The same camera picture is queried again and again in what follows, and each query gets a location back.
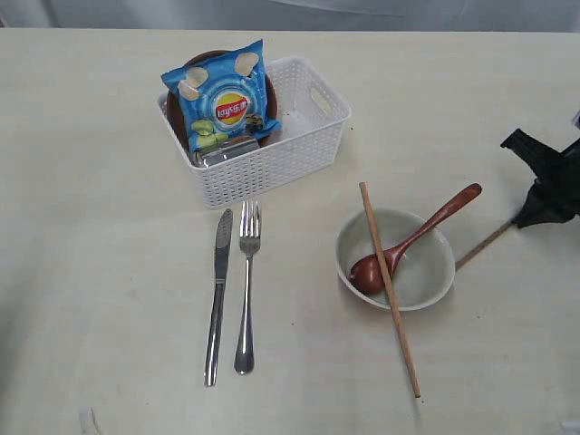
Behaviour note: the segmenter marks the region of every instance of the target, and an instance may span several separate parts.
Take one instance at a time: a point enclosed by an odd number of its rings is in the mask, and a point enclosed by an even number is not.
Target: white plastic basket
[[[158,99],[163,120],[207,208],[259,195],[334,162],[343,126],[351,116],[349,105],[301,57],[273,61],[266,72],[274,85],[282,130],[273,133],[264,148],[209,168],[191,164],[165,116],[166,95]]]

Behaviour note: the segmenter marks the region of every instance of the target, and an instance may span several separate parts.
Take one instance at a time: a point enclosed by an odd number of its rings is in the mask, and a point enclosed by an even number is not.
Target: fork
[[[260,249],[261,231],[260,206],[257,201],[244,201],[242,218],[239,224],[239,248],[246,254],[246,291],[244,294],[244,311],[237,338],[234,369],[239,374],[252,372],[254,369],[254,338],[252,334],[252,264],[254,254]]]

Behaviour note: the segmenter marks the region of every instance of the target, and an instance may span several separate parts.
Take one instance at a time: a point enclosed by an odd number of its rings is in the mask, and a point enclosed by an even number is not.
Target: wooden spoon
[[[464,188],[460,193],[453,197],[447,204],[441,207],[421,228],[412,236],[401,242],[397,246],[393,246],[386,251],[383,251],[384,257],[387,260],[387,267],[391,277],[394,275],[397,265],[405,251],[415,243],[421,236],[436,227],[443,220],[449,216],[460,211],[470,201],[475,199],[481,193],[481,186],[478,183],[473,183]],[[376,255],[366,256],[357,261],[351,268],[349,281],[363,294],[375,295],[382,290],[382,276],[379,267],[379,261]]]

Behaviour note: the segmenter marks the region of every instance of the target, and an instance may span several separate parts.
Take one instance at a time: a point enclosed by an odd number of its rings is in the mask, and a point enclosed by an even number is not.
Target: lay's logo
[[[217,100],[216,118],[227,125],[240,121],[246,114],[248,101],[239,93],[226,93]]]

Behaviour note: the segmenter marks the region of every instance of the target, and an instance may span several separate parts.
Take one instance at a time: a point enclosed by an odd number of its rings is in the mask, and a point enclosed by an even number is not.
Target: cutlery
[[[402,241],[399,245],[393,246],[383,252],[383,255],[389,267],[389,273],[394,276],[397,265],[401,260],[405,251],[421,238],[425,233],[435,228],[443,220],[460,211],[469,202],[475,199],[481,193],[481,186],[478,183],[473,183],[464,188],[455,197],[450,199],[443,207],[441,207],[435,214],[425,222],[412,236]],[[366,295],[375,295],[381,292],[382,280],[381,270],[376,255],[366,256],[357,261],[351,268],[349,281],[360,291]]]
[[[228,208],[221,215],[216,232],[214,304],[211,310],[206,370],[204,372],[206,387],[216,384],[216,375],[218,374],[219,338],[221,336],[221,318],[224,310],[224,292],[226,290],[227,261],[229,258],[232,225],[232,210]]]
[[[379,230],[377,229],[377,222],[374,218],[374,212],[372,211],[371,200],[369,199],[369,191],[366,188],[366,183],[359,183],[361,188],[362,203],[364,205],[364,211],[366,217],[369,221],[369,230],[371,231],[372,244],[374,245],[374,252],[379,254],[382,252],[381,246],[381,236],[379,235]],[[417,381],[417,375],[415,374],[415,367],[413,365],[413,360],[411,358],[411,350],[409,348],[409,343],[407,342],[407,335],[405,334],[405,329],[402,324],[401,313],[399,312],[399,303],[397,302],[397,296],[392,289],[391,277],[389,276],[389,270],[387,268],[387,262],[385,256],[377,256],[377,263],[379,264],[382,281],[384,282],[384,287],[387,291],[387,298],[389,299],[389,305],[392,311],[392,321],[395,323],[395,329],[397,330],[397,336],[399,337],[399,344],[401,345],[402,356],[405,360],[405,365],[407,366],[407,372],[409,374],[409,380],[411,381],[411,387],[413,389],[413,394],[416,398],[421,396],[419,390],[419,382]]]
[[[260,249],[261,236],[260,206],[257,201],[244,201],[242,218],[239,224],[239,248],[246,254],[246,291],[244,294],[244,310],[239,326],[236,359],[234,369],[239,374],[252,372],[254,369],[254,337],[252,334],[252,265],[254,254]]]

